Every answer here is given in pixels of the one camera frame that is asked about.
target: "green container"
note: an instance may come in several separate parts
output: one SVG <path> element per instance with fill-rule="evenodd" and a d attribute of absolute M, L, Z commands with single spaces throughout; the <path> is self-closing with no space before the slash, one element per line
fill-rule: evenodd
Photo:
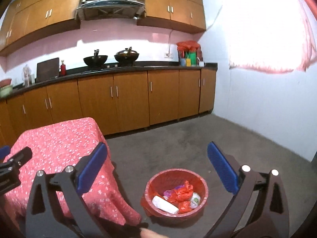
<path fill-rule="evenodd" d="M 197 66 L 196 52 L 189 52 L 189 58 L 191 59 L 191 66 Z"/>

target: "wall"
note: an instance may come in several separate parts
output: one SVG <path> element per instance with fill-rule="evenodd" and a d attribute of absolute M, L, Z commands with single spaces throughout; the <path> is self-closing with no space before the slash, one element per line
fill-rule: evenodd
<path fill-rule="evenodd" d="M 168 52 L 171 30 L 136 26 L 131 19 L 82 21 L 79 30 L 53 35 L 29 44 L 7 58 L 0 57 L 0 79 L 12 78 L 14 85 L 22 83 L 22 68 L 27 64 L 36 76 L 39 62 L 59 57 L 67 69 L 85 66 L 83 58 L 92 56 L 95 49 L 108 55 L 107 62 L 116 62 L 114 55 L 132 46 L 140 56 L 138 61 L 178 61 L 176 42 L 193 39 L 191 34 L 173 31 L 171 53 L 173 59 L 164 58 Z"/>
<path fill-rule="evenodd" d="M 317 40 L 317 21 L 301 0 Z M 199 39 L 205 61 L 218 62 L 213 113 L 251 129 L 311 161 L 317 150 L 317 63 L 306 73 L 229 69 L 221 0 L 203 0 L 207 28 Z"/>

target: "red trash can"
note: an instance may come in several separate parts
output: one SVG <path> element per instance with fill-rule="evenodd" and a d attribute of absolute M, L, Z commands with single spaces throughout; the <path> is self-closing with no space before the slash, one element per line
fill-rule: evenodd
<path fill-rule="evenodd" d="M 184 214 L 170 214 L 154 206 L 152 199 L 154 193 L 158 192 L 163 196 L 164 191 L 172 190 L 185 181 L 194 186 L 194 192 L 200 196 L 200 204 L 196 209 Z M 159 172 L 153 176 L 147 183 L 144 195 L 141 198 L 141 206 L 147 216 L 159 217 L 163 222 L 168 224 L 178 224 L 195 217 L 203 211 L 208 198 L 208 187 L 206 181 L 198 174 L 186 169 L 168 169 Z"/>

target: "backsplash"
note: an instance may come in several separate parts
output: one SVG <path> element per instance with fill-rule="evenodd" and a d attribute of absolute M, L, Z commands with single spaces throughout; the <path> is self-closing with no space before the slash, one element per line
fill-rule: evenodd
<path fill-rule="evenodd" d="M 137 61 L 178 61 L 176 43 L 194 37 L 172 31 L 170 53 L 173 59 L 169 59 L 164 58 L 164 53 L 169 49 L 170 33 L 170 29 L 137 26 L 133 19 L 82 21 L 80 29 L 33 42 L 0 63 L 4 77 L 12 78 L 12 84 L 17 85 L 22 83 L 22 68 L 26 64 L 35 77 L 37 63 L 56 57 L 65 61 L 66 69 L 73 69 L 85 66 L 83 58 L 94 55 L 95 49 L 100 50 L 100 55 L 108 55 L 107 63 L 116 62 L 114 55 L 129 46 L 140 54 Z"/>

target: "white mug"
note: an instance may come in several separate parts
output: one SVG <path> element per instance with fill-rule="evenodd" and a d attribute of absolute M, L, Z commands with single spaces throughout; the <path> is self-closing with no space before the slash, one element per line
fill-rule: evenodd
<path fill-rule="evenodd" d="M 199 67 L 205 67 L 206 66 L 206 63 L 205 62 L 203 62 L 203 61 L 200 61 L 199 62 Z"/>

